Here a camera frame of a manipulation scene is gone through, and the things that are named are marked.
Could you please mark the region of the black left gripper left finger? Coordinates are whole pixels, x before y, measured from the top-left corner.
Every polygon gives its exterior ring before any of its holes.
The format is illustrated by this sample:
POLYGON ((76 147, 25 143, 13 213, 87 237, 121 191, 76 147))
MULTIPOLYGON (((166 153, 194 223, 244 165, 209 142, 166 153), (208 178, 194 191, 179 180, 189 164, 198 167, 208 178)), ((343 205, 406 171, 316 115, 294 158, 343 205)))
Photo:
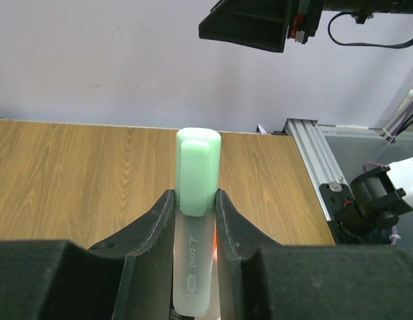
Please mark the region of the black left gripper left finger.
POLYGON ((68 240, 0 241, 0 319, 168 319, 174 192, 84 249, 68 240))

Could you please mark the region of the grey green highlighter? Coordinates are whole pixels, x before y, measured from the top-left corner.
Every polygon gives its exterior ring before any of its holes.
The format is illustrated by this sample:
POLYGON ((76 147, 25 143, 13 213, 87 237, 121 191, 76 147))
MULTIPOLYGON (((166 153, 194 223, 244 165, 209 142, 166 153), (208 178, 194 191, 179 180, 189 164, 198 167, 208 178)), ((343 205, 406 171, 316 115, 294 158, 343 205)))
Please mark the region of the grey green highlighter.
POLYGON ((212 129, 176 134, 173 307, 186 317, 202 317, 210 306, 221 146, 212 129))

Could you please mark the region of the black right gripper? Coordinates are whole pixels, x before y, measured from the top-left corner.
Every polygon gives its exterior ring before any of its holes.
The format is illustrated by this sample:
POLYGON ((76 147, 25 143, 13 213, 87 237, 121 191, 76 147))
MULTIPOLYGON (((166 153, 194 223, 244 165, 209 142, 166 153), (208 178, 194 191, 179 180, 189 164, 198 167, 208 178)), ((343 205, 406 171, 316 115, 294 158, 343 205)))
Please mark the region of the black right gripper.
POLYGON ((306 44, 316 34, 324 1, 218 1, 199 24, 201 39, 282 53, 287 39, 306 44))

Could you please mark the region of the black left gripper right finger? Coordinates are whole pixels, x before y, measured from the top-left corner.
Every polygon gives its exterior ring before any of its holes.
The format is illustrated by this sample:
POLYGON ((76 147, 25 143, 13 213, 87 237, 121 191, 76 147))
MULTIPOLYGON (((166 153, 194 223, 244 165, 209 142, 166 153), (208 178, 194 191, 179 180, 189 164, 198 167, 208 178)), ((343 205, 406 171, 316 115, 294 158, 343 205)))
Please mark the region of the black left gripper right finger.
POLYGON ((413 319, 413 256, 391 245, 282 245, 216 193, 222 319, 413 319))

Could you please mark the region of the black orange highlighter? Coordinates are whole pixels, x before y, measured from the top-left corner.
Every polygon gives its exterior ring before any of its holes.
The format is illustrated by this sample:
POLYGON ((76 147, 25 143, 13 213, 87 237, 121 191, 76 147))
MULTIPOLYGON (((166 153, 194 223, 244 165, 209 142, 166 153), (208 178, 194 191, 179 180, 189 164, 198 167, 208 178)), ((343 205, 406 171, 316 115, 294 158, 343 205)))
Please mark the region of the black orange highlighter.
POLYGON ((212 257, 213 257, 213 262, 215 263, 218 260, 216 225, 214 227, 214 243, 213 243, 212 257))

